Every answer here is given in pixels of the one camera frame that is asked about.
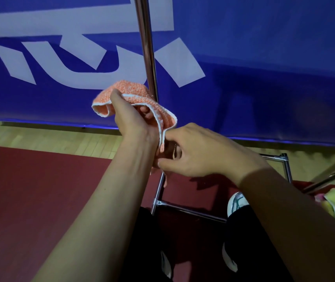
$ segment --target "person's left arm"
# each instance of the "person's left arm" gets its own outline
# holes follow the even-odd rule
[[[123,141],[97,189],[33,281],[117,280],[155,156],[158,130],[146,125],[117,91],[111,100]]]

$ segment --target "black pants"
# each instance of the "black pants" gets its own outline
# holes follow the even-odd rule
[[[155,218],[147,209],[140,208],[119,281],[136,277],[141,281],[171,281],[161,270],[158,232]],[[238,266],[238,281],[293,281],[250,206],[240,208],[228,218],[225,250]]]

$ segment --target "metal rack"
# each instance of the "metal rack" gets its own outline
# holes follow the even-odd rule
[[[142,40],[142,47],[144,53],[144,62],[146,75],[149,85],[149,90],[155,97],[155,100],[158,102],[158,90],[157,90],[157,80],[156,80],[156,67],[155,67],[155,59],[154,59],[154,51],[153,51],[153,42],[152,42],[152,30],[151,30],[151,18],[149,12],[149,1],[148,0],[135,0],[137,20],[139,24],[140,36]],[[284,165],[285,177],[291,183],[292,182],[292,174],[289,166],[289,159],[286,153],[282,153],[281,155],[265,155],[261,154],[267,160],[279,161]],[[330,182],[335,180],[335,173],[329,175],[324,180],[311,184],[303,190],[303,193],[310,194],[318,189],[323,188],[328,185]],[[212,216],[205,213],[196,212],[194,210],[190,210],[172,203],[168,203],[162,200],[163,193],[163,185],[165,182],[165,174],[162,173],[160,182],[158,184],[156,196],[153,201],[151,213],[154,215],[156,212],[156,208],[158,206],[171,207],[176,210],[189,213],[191,215],[195,215],[202,218],[207,218],[210,220],[218,221],[221,223],[226,222],[226,218],[220,218],[216,216]]]

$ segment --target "orange towel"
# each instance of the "orange towel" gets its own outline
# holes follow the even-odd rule
[[[119,90],[122,93],[123,98],[133,106],[147,106],[153,112],[160,132],[160,152],[164,152],[165,132],[176,127],[177,119],[175,115],[154,101],[144,85],[120,80],[106,90],[100,92],[100,94],[93,100],[92,108],[101,117],[106,118],[115,114],[114,107],[110,100],[110,94],[114,88]]]

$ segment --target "white sneaker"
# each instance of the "white sneaker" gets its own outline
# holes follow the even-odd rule
[[[231,196],[228,203],[228,217],[234,213],[239,208],[249,205],[245,196],[241,192],[236,192],[233,196]],[[230,258],[230,256],[226,253],[225,244],[222,246],[222,258],[226,263],[226,266],[233,272],[238,271],[237,264]]]
[[[162,272],[165,273],[167,277],[171,278],[172,275],[171,265],[166,257],[166,254],[163,251],[161,251],[161,268]]]

